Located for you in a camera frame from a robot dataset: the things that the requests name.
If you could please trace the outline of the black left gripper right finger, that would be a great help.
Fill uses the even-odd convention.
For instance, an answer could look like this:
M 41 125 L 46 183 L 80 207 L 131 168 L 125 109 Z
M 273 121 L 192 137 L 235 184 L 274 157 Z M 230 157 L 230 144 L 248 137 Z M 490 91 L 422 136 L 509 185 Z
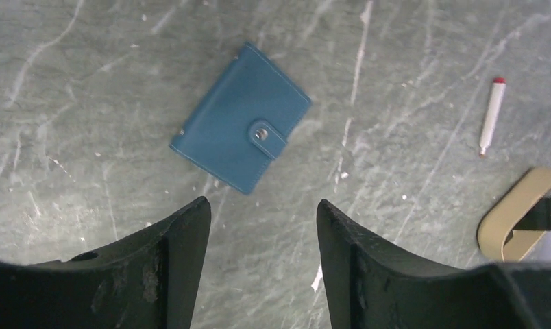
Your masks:
M 436 263 L 328 200 L 317 235 L 333 328 L 551 328 L 551 263 Z

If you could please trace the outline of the blue leather card holder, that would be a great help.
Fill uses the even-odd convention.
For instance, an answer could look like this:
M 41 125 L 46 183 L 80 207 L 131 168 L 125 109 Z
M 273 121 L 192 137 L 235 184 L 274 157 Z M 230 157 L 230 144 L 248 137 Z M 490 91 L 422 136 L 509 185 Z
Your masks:
M 293 80 L 245 42 L 169 147 L 248 195 L 310 105 Z

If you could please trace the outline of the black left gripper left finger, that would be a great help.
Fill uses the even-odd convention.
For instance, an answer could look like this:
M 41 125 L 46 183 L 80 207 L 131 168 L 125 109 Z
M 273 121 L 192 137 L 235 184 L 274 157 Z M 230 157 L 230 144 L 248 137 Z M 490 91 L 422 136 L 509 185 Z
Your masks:
M 0 328 L 189 328 L 210 224 L 198 197 L 68 261 L 0 261 Z

